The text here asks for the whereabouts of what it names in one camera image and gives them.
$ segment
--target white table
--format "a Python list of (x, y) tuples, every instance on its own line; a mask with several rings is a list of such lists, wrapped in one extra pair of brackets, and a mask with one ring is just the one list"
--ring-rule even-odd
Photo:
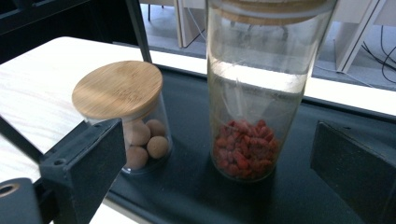
[[(156, 51), (151, 57), (157, 64), (202, 74), (206, 71), (203, 59)], [(71, 37), (54, 39), (0, 65), (0, 114), (46, 152), (83, 120), (71, 103), (79, 80), (97, 67), (124, 60), (142, 61), (140, 50)], [(305, 95), (396, 116), (394, 91), (309, 78)], [(0, 182), (39, 178), (37, 166), (2, 136), (0, 154)], [(105, 200), (92, 223), (133, 223), (129, 218), (145, 222)]]

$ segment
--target round bamboo lid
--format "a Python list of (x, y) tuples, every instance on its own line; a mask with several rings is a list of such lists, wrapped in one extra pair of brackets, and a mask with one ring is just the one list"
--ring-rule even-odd
[(335, 0), (221, 0), (212, 7), (222, 17), (252, 25), (287, 25), (331, 10)]
[(162, 87), (161, 71), (151, 63), (111, 63), (85, 76), (74, 88), (72, 102), (90, 119), (137, 119), (156, 104)]

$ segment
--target black tray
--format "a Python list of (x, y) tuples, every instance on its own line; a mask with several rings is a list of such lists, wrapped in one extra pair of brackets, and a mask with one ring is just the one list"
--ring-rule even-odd
[(255, 184), (222, 176), (209, 158), (206, 79), (161, 67), (173, 136), (169, 161), (144, 175), (121, 173), (107, 198), (154, 223), (362, 223), (310, 169), (318, 120), (377, 136), (396, 146), (394, 117), (304, 99), (275, 171)]

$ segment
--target white cable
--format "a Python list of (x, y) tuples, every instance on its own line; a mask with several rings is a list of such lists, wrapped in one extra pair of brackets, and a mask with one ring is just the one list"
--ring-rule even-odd
[(187, 10), (189, 11), (189, 13), (190, 13), (190, 15), (191, 15), (191, 18), (192, 18), (192, 21), (194, 22), (195, 26), (196, 26), (197, 29), (198, 29), (199, 34), (200, 34), (201, 37), (204, 39), (204, 41), (206, 41), (206, 38), (205, 38), (204, 35), (202, 34), (201, 29), (199, 28), (199, 25), (198, 25), (197, 21), (195, 20), (194, 16), (192, 15), (192, 13), (191, 13), (191, 11), (190, 11), (190, 8), (188, 7)]
[(348, 77), (350, 77), (350, 78), (352, 78), (352, 79), (358, 81), (359, 83), (361, 83), (361, 84), (363, 84), (363, 85), (365, 85), (365, 86), (374, 88), (374, 86), (368, 84), (367, 82), (363, 82), (363, 81), (361, 81), (361, 80), (358, 80), (357, 78), (353, 77), (352, 75), (350, 75), (350, 74), (348, 74), (348, 73), (345, 73), (345, 72), (338, 72), (338, 71), (335, 71), (335, 70), (332, 70), (332, 69), (320, 67), (320, 66), (318, 66), (318, 65), (315, 65), (315, 67), (316, 67), (316, 68), (319, 68), (319, 69), (321, 69), (321, 70), (324, 70), (324, 71), (334, 72), (334, 73), (341, 73), (341, 74), (347, 75)]

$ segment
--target pile of red berries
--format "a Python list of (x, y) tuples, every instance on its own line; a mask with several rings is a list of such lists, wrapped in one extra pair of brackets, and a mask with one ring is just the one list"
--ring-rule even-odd
[(274, 169), (279, 143), (264, 120), (252, 125), (231, 120), (219, 129), (213, 146), (215, 164), (226, 175), (254, 180)]

